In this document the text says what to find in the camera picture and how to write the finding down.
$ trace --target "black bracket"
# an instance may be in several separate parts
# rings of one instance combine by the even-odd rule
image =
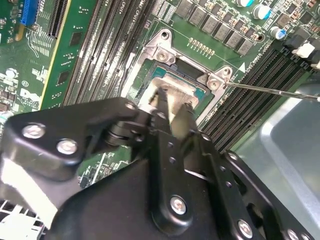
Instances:
[[[154,223],[168,236],[181,235],[193,221],[193,207],[185,181],[180,142],[171,134],[167,94],[157,91],[157,110],[139,157],[149,159],[151,213]]]

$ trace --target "black metal arm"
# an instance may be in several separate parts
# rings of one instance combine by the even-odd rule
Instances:
[[[125,98],[25,113],[5,124],[0,197],[33,209],[46,239],[313,238],[234,152],[219,154],[184,104],[168,120]],[[81,162],[132,147],[132,163],[80,190]]]

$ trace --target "ram slot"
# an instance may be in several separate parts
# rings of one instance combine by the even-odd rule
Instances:
[[[106,2],[105,0],[98,0],[97,4],[94,8],[92,18],[87,30],[87,33],[85,35],[78,59],[76,61],[73,74],[70,80],[70,84],[67,90],[67,93],[64,98],[63,105],[72,105],[76,103],[76,96],[78,96],[79,91],[80,91],[80,86],[82,85],[81,79],[82,79],[82,74],[84,72],[83,67],[86,66],[86,56],[90,56],[92,54],[92,45],[94,44],[95,38],[95,27],[99,26],[98,20],[99,20],[99,15],[103,9],[103,5],[106,3],[106,11],[107,13],[109,11],[108,8],[110,8],[111,4]]]
[[[142,5],[139,4],[140,14],[137,16],[136,20],[131,23],[131,26],[128,28],[126,35],[124,36],[124,39],[122,39],[121,46],[123,47],[119,57],[115,60],[115,62],[112,62],[113,55],[115,56],[116,54],[114,53],[111,55],[111,58],[108,61],[112,64],[112,66],[114,66],[114,69],[112,72],[106,71],[102,74],[101,80],[96,88],[92,100],[115,97],[113,95],[111,96],[111,94],[116,90],[117,84],[119,83],[119,78],[117,76],[119,73],[124,73],[124,67],[129,59],[130,52],[134,50],[136,41],[139,39],[155,4],[155,0],[144,1]],[[105,82],[107,85],[105,88],[102,88],[102,83]]]
[[[256,85],[260,87],[268,87],[268,83],[270,83],[270,79],[273,79],[278,71],[284,67],[287,59],[282,56],[274,64],[271,68],[264,71],[263,76],[256,79]],[[259,98],[261,95],[258,91],[247,90],[239,100],[238,104],[234,106],[232,109],[228,109],[225,113],[225,118],[223,119],[224,124],[220,124],[217,129],[211,129],[210,135],[214,135],[215,140],[219,139],[221,135],[228,133],[227,129],[234,127],[234,121],[239,118],[243,118],[244,110],[246,108],[251,108],[255,104],[259,104],[256,98]]]
[[[297,66],[292,68],[292,71],[295,72],[294,76],[290,79],[287,79],[288,82],[283,81],[283,86],[279,86],[281,89],[289,89],[291,88],[304,74],[305,71],[303,69],[297,70]],[[263,98],[261,98],[261,102],[263,104],[259,105],[258,108],[250,109],[251,115],[254,117],[248,117],[246,121],[243,121],[242,127],[238,127],[236,131],[230,131],[228,135],[224,138],[220,139],[216,143],[216,147],[224,152],[227,149],[230,149],[233,144],[235,144],[248,130],[254,128],[259,120],[267,113],[267,111],[281,98],[278,95],[270,95],[268,93],[263,93]]]
[[[87,79],[90,79],[90,81],[86,81],[82,86],[83,91],[80,93],[77,103],[85,103],[90,101],[97,84],[99,69],[104,67],[103,63],[112,50],[112,46],[117,39],[120,27],[125,16],[127,15],[130,3],[131,0],[115,1],[112,8],[112,19],[109,19],[106,23],[106,27],[104,28],[102,36],[98,41],[97,50],[94,53],[89,69],[85,76]]]
[[[272,64],[272,62],[277,58],[278,55],[278,52],[269,48],[267,52],[259,60],[259,62],[256,64],[256,67],[254,67],[246,76],[244,76],[241,83],[246,85],[254,85],[258,77],[261,74],[263,74],[266,68],[270,64]],[[202,130],[205,133],[211,134],[214,131],[214,129],[216,129],[219,124],[221,124],[223,119],[226,117],[228,111],[234,108],[240,101],[242,96],[248,91],[249,90],[247,89],[234,88],[230,96],[219,108],[218,114],[216,113],[215,115],[213,115],[212,118],[202,128]]]
[[[104,55],[100,68],[96,69],[97,74],[94,81],[92,81],[92,88],[90,88],[90,92],[86,94],[86,97],[84,99],[85,102],[94,100],[97,88],[100,89],[99,86],[105,84],[102,76],[105,75],[106,72],[108,72],[112,60],[116,57],[117,54],[119,54],[121,43],[127,33],[127,28],[128,26],[132,25],[132,22],[135,21],[134,16],[140,2],[141,1],[139,0],[131,1],[130,5],[128,5],[126,15],[123,16],[122,21],[119,22],[119,24],[116,26],[116,29],[114,31],[114,40],[110,43],[108,52]]]

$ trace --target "pcie slot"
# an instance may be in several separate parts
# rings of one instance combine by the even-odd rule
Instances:
[[[273,79],[278,71],[287,63],[287,59],[284,56],[281,56],[270,69],[264,71],[263,77],[257,79],[256,85],[260,87],[267,87],[268,83],[270,83],[270,79]],[[215,141],[218,141],[223,133],[230,133],[230,131],[226,131],[228,128],[236,128],[234,121],[243,118],[243,112],[246,108],[254,108],[255,105],[259,105],[260,102],[257,98],[261,95],[258,91],[248,90],[245,94],[243,94],[241,98],[241,102],[239,102],[233,109],[228,109],[225,118],[223,119],[223,123],[220,125],[218,131],[214,129],[211,130],[210,134],[213,133]]]
[[[94,29],[95,26],[98,24],[98,17],[100,15],[100,12],[102,10],[102,6],[105,3],[105,0],[98,0],[96,3],[96,6],[94,8],[93,14],[92,14],[92,18],[87,30],[87,33],[85,35],[81,50],[80,50],[80,54],[79,57],[76,61],[75,67],[74,67],[74,71],[72,74],[72,78],[70,80],[70,84],[68,87],[68,91],[66,93],[66,96],[64,98],[64,102],[63,105],[72,105],[75,102],[73,102],[72,100],[76,99],[75,97],[72,98],[73,93],[75,93],[76,95],[78,95],[78,91],[79,91],[79,87],[77,87],[77,82],[78,79],[80,79],[81,76],[81,67],[84,65],[84,61],[85,61],[85,56],[86,54],[90,54],[91,51],[88,49],[89,48],[89,44],[90,41],[92,40],[93,34],[94,34]]]
[[[266,68],[277,58],[278,52],[273,49],[267,50],[262,59],[259,60],[254,69],[251,70],[241,81],[242,84],[254,85],[258,77],[266,70]],[[234,108],[242,96],[247,92],[247,89],[236,88],[233,90],[231,95],[226,99],[223,106],[219,109],[219,114],[215,114],[203,127],[205,133],[211,134],[212,131],[221,123],[223,118],[227,115],[227,112]]]
[[[85,81],[81,87],[82,91],[76,100],[77,103],[88,102],[95,89],[97,75],[94,75],[94,72],[97,70],[97,68],[99,69],[101,67],[100,64],[104,62],[101,61],[101,59],[103,58],[104,60],[108,57],[113,43],[116,39],[117,33],[129,8],[131,0],[127,0],[126,4],[123,7],[121,5],[121,2],[121,0],[117,0],[112,5],[111,15],[108,18],[103,33],[99,38],[97,49],[91,59],[89,68],[85,75],[87,81]]]
[[[285,86],[281,87],[282,89],[289,89],[291,88],[305,73],[304,70],[299,70],[290,81],[288,81]],[[280,96],[277,95],[270,95],[268,93],[263,93],[265,95],[265,105],[263,105],[263,108],[259,110],[259,112],[255,112],[254,118],[251,119],[248,123],[245,123],[245,127],[240,129],[240,131],[235,132],[232,137],[229,138],[229,141],[226,139],[222,139],[219,141],[219,143],[216,144],[216,147],[221,151],[225,151],[227,149],[230,149],[233,144],[235,144],[249,129],[251,126],[254,126],[259,119],[261,119],[265,113],[281,98]]]
[[[96,99],[96,95],[99,93],[99,90],[104,84],[105,78],[108,74],[110,64],[114,60],[116,54],[120,51],[120,46],[124,41],[125,36],[128,38],[128,27],[133,26],[134,22],[134,15],[137,12],[137,8],[140,4],[140,0],[134,0],[129,5],[128,13],[125,15],[125,18],[121,25],[118,25],[118,29],[116,29],[116,36],[112,46],[109,48],[110,51],[108,55],[106,54],[102,66],[98,70],[97,77],[95,82],[93,83],[93,91],[90,92],[90,95],[87,96],[88,101],[93,101]]]
[[[137,19],[138,24],[134,25],[134,30],[132,30],[131,36],[127,41],[128,44],[125,46],[123,53],[116,64],[115,71],[113,71],[110,77],[110,83],[108,84],[106,91],[102,96],[102,99],[111,98],[111,97],[120,97],[121,89],[123,88],[123,84],[126,79],[126,73],[125,73],[126,63],[129,60],[130,53],[134,51],[136,41],[141,36],[141,33],[144,29],[142,26],[146,24],[149,16],[152,13],[152,10],[154,9],[156,2],[157,2],[156,0],[147,1],[147,4],[145,4],[141,9],[141,12],[143,14],[140,14],[138,16],[138,19]],[[121,79],[121,82],[119,82],[120,79],[118,77],[119,76],[118,72],[122,73],[123,75],[123,79]]]
[[[48,35],[58,38],[62,21],[66,12],[68,0],[55,0]]]
[[[261,84],[261,86],[271,89],[287,89],[286,83],[290,83],[291,81],[284,82],[284,79],[287,79],[288,74],[292,70],[294,70],[294,67],[292,68],[292,65],[294,64],[290,64],[287,67],[285,66],[287,62],[287,59],[282,56],[280,58],[280,61],[278,61],[272,69],[266,72],[264,76],[264,82],[267,84]],[[282,71],[281,74],[276,77],[276,75],[279,74],[280,69],[284,69],[284,71]],[[265,108],[266,106],[268,106],[269,102],[265,102],[265,100],[269,96],[270,94],[268,93],[261,94],[257,91],[249,91],[247,97],[242,100],[245,104],[243,104],[242,106],[237,106],[237,111],[232,114],[236,117],[234,117],[232,120],[227,119],[225,121],[227,125],[221,127],[218,132],[214,133],[214,140],[216,141],[216,144],[220,146],[226,141],[226,139],[231,138],[236,130],[243,127],[244,122],[246,122],[252,116],[256,116],[256,110],[259,107],[263,106],[263,108]]]

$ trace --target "green circuit board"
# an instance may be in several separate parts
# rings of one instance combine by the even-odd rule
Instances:
[[[239,7],[235,0],[38,0],[37,4],[36,20],[26,26],[20,24],[23,0],[6,2],[0,10],[1,103],[12,114],[116,96],[128,53],[135,53],[130,71],[144,46],[163,29],[171,32],[173,49],[207,70],[231,67],[230,80],[234,82],[241,82],[254,70],[275,42],[270,35],[272,27],[285,30],[286,36],[302,28],[310,37],[320,39],[319,3],[314,0],[255,0],[248,7]],[[258,5],[271,8],[267,19],[253,17]],[[142,21],[138,14],[143,10],[150,14]],[[209,18],[219,22],[211,33],[205,28]],[[6,19],[2,28],[1,19]],[[58,31],[52,29],[55,21]],[[236,36],[239,44],[230,41]],[[160,67],[155,60],[146,60],[124,97],[139,103],[150,80],[161,76],[157,71],[175,75],[181,81],[186,79],[171,68]],[[299,83],[311,73],[308,69],[301,74]],[[208,111],[199,124],[201,128],[232,91],[227,89]],[[204,86],[203,96],[196,97],[198,117],[214,95]],[[101,173],[111,168],[109,174],[125,166],[128,150],[118,151],[86,161],[79,174],[92,166],[100,166]]]

